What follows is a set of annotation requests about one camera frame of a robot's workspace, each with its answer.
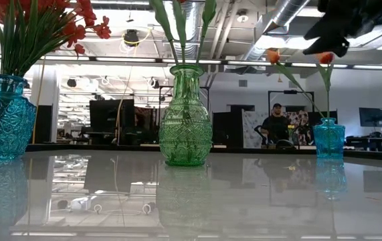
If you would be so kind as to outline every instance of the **reflective table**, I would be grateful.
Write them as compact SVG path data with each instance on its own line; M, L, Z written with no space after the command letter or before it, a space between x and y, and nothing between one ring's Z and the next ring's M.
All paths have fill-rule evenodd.
M382 161L40 151L0 165L0 240L382 240Z

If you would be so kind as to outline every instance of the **ceiling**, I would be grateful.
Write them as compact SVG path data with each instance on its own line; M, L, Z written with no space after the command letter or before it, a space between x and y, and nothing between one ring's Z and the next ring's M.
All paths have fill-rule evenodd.
M86 53L85 56L109 56L109 57L139 57L139 58L171 58L171 49L165 39L164 32L159 24L155 20L153 11L145 10L150 9L144 1L97 1L92 0L95 8L94 12L98 19L102 19L103 15L110 18L110 28L112 30L112 37L110 39L98 39L94 34L88 33L87 38L80 41ZM212 21L206 37L206 42L203 46L202 58L214 58L210 56L213 39L220 22L221 9L227 9L225 23L221 32L227 34L227 41L223 49L217 49L220 58L236 58L240 59L245 54L254 42L254 28L258 24L258 16L265 15L267 12L274 10L276 0L241 0L237 1L238 9L245 9L247 11L248 20L246 22L239 22L236 20L235 13L231 13L233 10L233 1L231 3L228 0L217 1L217 16ZM284 43L285 48L280 49L282 55L282 62L313 62L314 60L310 56L304 56L302 54L302 35L308 31L308 29L314 24L321 14L316 10L316 1L310 1L309 4L298 14L292 23L290 24L289 32L285 35L278 36L274 39L274 45L278 42ZM199 14L202 13L202 5L199 6ZM233 18L231 29L226 32L225 26L229 18ZM123 34L128 29L136 29L141 41L136 48L127 47L123 42ZM380 46L376 46L374 43L382 37L382 29L377 30L371 35L364 35L360 39L351 41L351 47L348 54L335 60L338 64L382 64L382 51L376 50ZM287 48L296 46L298 42L301 46L299 48ZM53 53L55 56L74 56L74 52L67 51L66 47L62 47L61 51ZM147 97L141 96L136 102L140 105L156 104L158 102L159 90L153 89L150 84L150 80L154 78L158 80L160 85L171 86L173 85L173 76L169 73L170 65L165 66L116 66L116 65L86 65L82 63L70 64L57 64L57 69L62 73L62 87L60 106L62 113L66 113L70 108L85 106L89 100L94 99L94 91L103 94L105 98L120 98L121 94L126 93L139 93L148 94ZM301 78L305 78L314 73L315 70L308 68L294 68L295 74L300 74ZM267 67L263 71L263 75L250 76L249 79L267 78L273 71L272 68ZM25 78L31 84L32 73L27 73ZM222 73L214 76L212 90L218 91L241 91L238 86L229 84L228 82L222 83L227 76L229 81L235 81L241 79L241 76L233 73ZM209 82L206 81L208 75L201 77L201 85L205 86ZM70 78L77 79L77 87L71 88L67 85L67 81ZM260 85L257 86L257 90L263 90L269 86ZM169 89L163 89L163 93L167 93ZM165 104L169 102L171 98L167 97ZM82 108L82 115L87 115L88 111L85 107Z

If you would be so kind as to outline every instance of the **dark shirt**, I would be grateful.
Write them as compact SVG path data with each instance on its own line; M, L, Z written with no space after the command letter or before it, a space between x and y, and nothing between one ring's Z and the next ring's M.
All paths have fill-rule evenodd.
M262 129L265 129L269 132L269 140L277 143L278 140L288 140L289 119L284 116L275 117L274 115L269 116L264 120L262 124Z

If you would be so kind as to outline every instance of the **person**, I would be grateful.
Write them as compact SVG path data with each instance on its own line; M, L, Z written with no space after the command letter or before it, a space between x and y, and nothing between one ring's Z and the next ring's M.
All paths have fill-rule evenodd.
M261 126L262 134L268 136L268 139L277 143L279 140L288 140L289 119L282 115L282 105L274 104L272 114L264 120Z

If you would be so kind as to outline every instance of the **ductwork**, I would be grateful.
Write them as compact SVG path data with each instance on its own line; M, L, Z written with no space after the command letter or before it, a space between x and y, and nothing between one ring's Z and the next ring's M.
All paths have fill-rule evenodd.
M186 13L186 38L187 41L197 41L198 38L198 17L200 3L196 2L184 2L181 4L182 11ZM176 20L173 13L173 2L164 2L165 11L169 17L171 33L175 40L179 40L179 34L177 34ZM182 58L182 49L179 41L174 43L175 51L179 59ZM197 46L195 44L186 44L185 57L189 59L195 59L197 57Z
M287 33L289 23L298 15L310 0L278 0L275 10L259 18L255 28L255 44L243 56L242 60L259 60L265 49L262 48L262 36L269 31Z

